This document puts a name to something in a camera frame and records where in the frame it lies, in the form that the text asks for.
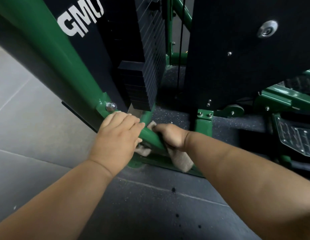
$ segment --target hex bolt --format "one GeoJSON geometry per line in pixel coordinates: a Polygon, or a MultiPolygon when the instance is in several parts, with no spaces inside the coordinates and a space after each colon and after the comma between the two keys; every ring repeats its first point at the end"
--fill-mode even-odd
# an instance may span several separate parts
{"type": "Polygon", "coordinates": [[[105,109],[107,112],[114,112],[117,109],[116,103],[106,103],[105,109]]]}

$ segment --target cable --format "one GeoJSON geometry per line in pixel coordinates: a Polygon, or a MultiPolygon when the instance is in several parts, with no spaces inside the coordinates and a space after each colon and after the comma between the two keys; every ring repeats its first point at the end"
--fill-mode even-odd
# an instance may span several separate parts
{"type": "Polygon", "coordinates": [[[178,95],[178,90],[179,90],[179,76],[180,76],[181,60],[182,60],[182,41],[183,41],[184,16],[185,16],[185,0],[183,0],[183,10],[181,12],[181,40],[180,40],[180,44],[179,44],[177,95],[178,95]]]}

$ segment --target person's right hand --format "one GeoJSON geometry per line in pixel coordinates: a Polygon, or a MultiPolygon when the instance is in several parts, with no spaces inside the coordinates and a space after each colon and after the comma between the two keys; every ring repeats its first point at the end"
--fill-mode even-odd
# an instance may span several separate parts
{"type": "Polygon", "coordinates": [[[190,133],[173,124],[158,124],[153,128],[153,131],[162,133],[164,141],[180,151],[184,151],[185,140],[190,133]]]}

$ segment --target gray tile floor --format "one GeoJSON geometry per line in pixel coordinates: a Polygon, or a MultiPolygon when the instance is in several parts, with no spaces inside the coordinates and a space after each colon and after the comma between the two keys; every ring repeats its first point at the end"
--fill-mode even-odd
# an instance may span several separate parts
{"type": "MultiPolygon", "coordinates": [[[[94,137],[0,48],[0,221],[85,160],[94,137]]],[[[123,237],[258,239],[208,181],[150,165],[114,179],[80,238],[123,237]]]]}

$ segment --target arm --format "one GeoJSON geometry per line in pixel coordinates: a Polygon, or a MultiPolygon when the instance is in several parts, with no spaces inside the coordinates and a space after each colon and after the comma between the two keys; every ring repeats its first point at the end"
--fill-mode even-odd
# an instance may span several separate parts
{"type": "Polygon", "coordinates": [[[263,239],[310,239],[310,181],[245,150],[172,124],[154,129],[188,153],[234,212],[263,239]]]}
{"type": "Polygon", "coordinates": [[[132,158],[144,126],[126,113],[109,115],[89,158],[3,220],[0,239],[77,239],[107,185],[132,158]]]}

